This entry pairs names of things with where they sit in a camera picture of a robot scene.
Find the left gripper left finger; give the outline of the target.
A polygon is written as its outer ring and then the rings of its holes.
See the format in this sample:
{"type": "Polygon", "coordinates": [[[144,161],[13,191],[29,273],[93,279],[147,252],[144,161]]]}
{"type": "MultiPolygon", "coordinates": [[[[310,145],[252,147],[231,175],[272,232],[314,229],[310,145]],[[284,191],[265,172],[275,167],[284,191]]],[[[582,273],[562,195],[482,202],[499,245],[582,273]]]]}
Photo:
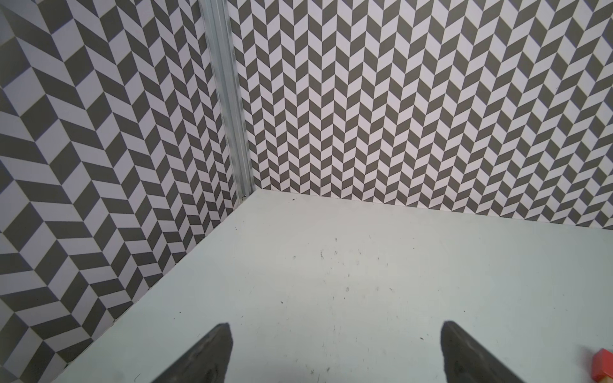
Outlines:
{"type": "Polygon", "coordinates": [[[228,323],[213,327],[153,383],[224,383],[233,339],[228,323]]]}

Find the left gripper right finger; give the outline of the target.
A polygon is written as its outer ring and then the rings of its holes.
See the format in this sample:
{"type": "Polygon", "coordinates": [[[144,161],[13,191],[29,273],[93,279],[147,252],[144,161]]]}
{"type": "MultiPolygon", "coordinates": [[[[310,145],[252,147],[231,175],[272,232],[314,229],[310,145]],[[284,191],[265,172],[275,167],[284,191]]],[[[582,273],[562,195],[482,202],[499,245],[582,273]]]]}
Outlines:
{"type": "Polygon", "coordinates": [[[443,323],[441,348],[448,383],[523,382],[456,322],[443,323]]]}

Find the red block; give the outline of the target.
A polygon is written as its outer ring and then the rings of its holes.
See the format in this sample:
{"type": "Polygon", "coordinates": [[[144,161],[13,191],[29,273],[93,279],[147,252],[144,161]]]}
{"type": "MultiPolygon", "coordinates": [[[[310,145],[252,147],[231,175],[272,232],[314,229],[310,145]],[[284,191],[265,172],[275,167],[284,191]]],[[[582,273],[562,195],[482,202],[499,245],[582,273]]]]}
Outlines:
{"type": "Polygon", "coordinates": [[[596,383],[613,383],[613,353],[600,349],[592,357],[591,378],[596,383]]]}

